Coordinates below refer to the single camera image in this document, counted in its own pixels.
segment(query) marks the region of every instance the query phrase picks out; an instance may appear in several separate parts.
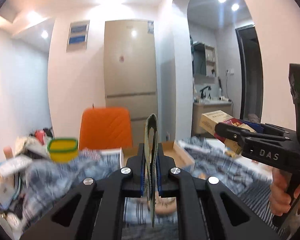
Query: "yellow bowl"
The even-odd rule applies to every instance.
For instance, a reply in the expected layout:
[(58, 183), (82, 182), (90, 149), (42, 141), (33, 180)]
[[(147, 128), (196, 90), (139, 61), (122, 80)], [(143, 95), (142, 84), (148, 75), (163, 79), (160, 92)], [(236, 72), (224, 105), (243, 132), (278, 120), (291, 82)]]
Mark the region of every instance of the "yellow bowl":
[(58, 163), (66, 163), (78, 156), (78, 140), (75, 138), (55, 138), (48, 145), (50, 158)]

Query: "beige refrigerator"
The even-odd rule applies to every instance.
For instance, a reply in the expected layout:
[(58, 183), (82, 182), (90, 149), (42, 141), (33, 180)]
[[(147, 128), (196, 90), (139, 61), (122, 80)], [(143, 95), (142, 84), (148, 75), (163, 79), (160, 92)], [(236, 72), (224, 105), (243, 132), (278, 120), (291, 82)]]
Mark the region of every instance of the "beige refrigerator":
[(158, 114), (153, 22), (107, 21), (104, 39), (106, 107), (129, 110), (133, 145), (144, 141), (145, 122)]

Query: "wall outlet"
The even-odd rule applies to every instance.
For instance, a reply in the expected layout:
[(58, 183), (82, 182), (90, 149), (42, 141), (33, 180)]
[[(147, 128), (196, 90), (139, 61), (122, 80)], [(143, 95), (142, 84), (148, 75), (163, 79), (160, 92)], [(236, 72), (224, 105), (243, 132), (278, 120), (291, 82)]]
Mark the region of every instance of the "wall outlet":
[(226, 74), (234, 75), (234, 68), (227, 69)]

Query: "faucet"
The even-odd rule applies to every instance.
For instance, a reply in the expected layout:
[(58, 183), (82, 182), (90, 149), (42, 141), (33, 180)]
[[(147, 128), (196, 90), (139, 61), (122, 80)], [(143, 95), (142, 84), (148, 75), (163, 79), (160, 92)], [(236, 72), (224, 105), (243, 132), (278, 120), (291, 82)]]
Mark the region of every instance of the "faucet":
[(201, 92), (200, 98), (201, 98), (201, 99), (206, 98), (206, 94), (203, 94), (203, 92), (204, 92), (204, 90), (205, 90), (206, 88), (207, 88), (208, 90), (211, 90), (211, 86), (206, 86), (206, 87), (204, 87), (203, 89), (201, 89), (201, 90), (200, 90), (200, 92)]

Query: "orange chair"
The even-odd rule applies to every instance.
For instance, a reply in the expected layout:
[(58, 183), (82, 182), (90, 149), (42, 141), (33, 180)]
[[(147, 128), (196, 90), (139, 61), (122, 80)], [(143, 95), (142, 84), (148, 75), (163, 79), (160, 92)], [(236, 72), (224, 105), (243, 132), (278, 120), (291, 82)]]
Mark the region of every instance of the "orange chair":
[(123, 107), (88, 108), (82, 114), (79, 150), (132, 147), (129, 111)]

